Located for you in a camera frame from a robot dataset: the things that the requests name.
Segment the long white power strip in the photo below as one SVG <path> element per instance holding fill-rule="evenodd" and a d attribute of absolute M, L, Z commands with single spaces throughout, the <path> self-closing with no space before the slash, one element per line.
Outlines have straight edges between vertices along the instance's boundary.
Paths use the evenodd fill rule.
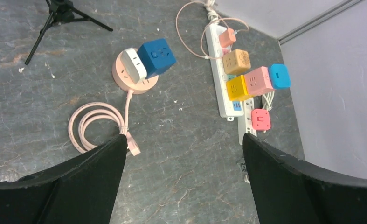
<path fill-rule="evenodd" d="M 219 36 L 226 30 L 227 28 L 223 26 L 211 24 L 207 28 L 205 36 L 209 55 L 211 57 L 210 64 L 215 84 L 219 114 L 227 121 L 233 121 L 234 118 L 242 116 L 244 111 L 240 101 L 230 101 L 228 98 L 226 82 L 230 76 L 224 71 L 221 57 L 231 51 L 231 46 L 222 47 L 219 41 Z"/>

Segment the round pink power socket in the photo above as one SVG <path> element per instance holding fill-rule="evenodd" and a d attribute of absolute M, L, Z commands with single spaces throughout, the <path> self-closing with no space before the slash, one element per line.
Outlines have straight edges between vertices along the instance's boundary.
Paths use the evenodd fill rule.
<path fill-rule="evenodd" d="M 116 84 L 124 91 L 133 91 L 134 94 L 143 94 L 153 88 L 158 82 L 159 76 L 156 75 L 150 79 L 134 84 L 126 68 L 121 62 L 122 52 L 117 56 L 112 66 L 112 76 Z"/>

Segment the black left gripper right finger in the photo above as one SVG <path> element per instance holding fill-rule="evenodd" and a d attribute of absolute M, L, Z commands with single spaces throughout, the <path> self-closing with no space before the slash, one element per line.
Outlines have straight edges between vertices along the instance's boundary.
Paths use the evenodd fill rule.
<path fill-rule="evenodd" d="M 262 224 L 367 224 L 367 179 L 316 166 L 245 134 L 242 149 Z"/>

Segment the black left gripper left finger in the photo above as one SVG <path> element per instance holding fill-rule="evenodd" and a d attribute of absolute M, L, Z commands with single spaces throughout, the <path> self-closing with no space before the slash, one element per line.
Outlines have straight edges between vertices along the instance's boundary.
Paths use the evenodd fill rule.
<path fill-rule="evenodd" d="M 58 165 L 0 182 L 0 224 L 107 224 L 125 166 L 125 135 Z"/>

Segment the pink cube socket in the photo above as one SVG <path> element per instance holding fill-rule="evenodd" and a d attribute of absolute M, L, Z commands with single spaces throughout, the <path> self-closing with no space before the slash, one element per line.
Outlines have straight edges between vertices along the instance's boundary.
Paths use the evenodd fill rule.
<path fill-rule="evenodd" d="M 275 90 L 271 84 L 267 67 L 262 66 L 254 69 L 243 77 L 248 94 L 251 96 L 261 96 Z"/>

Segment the light blue plug adapter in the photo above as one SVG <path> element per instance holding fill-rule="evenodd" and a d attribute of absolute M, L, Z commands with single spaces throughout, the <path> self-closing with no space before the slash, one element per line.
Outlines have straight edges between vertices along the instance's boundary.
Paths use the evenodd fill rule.
<path fill-rule="evenodd" d="M 284 64 L 273 64 L 268 68 L 271 85 L 274 89 L 290 88 L 291 80 Z"/>

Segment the white plug adapter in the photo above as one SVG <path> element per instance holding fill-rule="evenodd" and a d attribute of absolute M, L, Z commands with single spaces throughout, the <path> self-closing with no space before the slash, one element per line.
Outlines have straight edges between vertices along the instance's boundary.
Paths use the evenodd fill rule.
<path fill-rule="evenodd" d="M 146 68 L 134 48 L 128 48 L 122 52 L 121 62 L 134 84 L 145 80 L 147 76 Z"/>

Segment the dark blue cube socket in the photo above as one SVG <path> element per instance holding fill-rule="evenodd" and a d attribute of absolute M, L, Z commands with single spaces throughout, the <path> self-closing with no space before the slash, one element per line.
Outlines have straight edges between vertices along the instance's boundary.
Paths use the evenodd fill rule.
<path fill-rule="evenodd" d="M 137 54 L 146 69 L 145 79 L 166 72 L 176 63 L 175 56 L 164 38 L 143 43 Z"/>

